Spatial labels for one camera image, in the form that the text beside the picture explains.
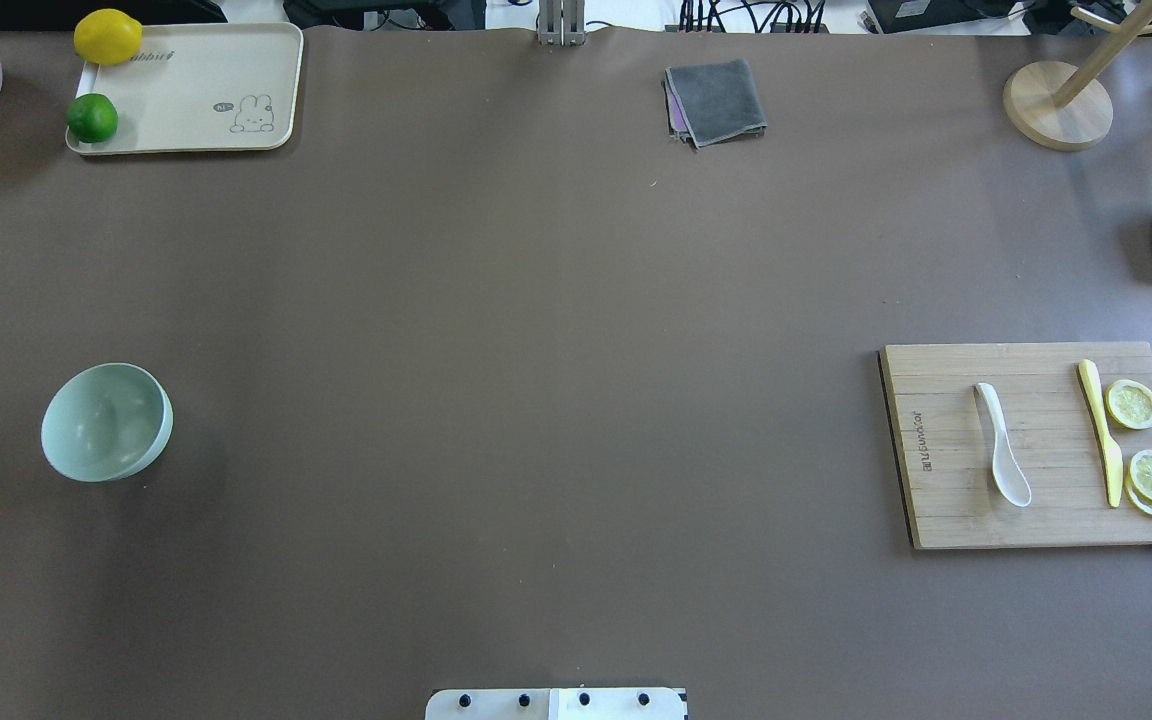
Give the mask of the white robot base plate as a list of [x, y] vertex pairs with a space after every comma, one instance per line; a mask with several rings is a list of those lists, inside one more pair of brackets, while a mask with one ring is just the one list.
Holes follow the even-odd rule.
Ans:
[[687, 719], [684, 689], [566, 687], [444, 689], [425, 719]]

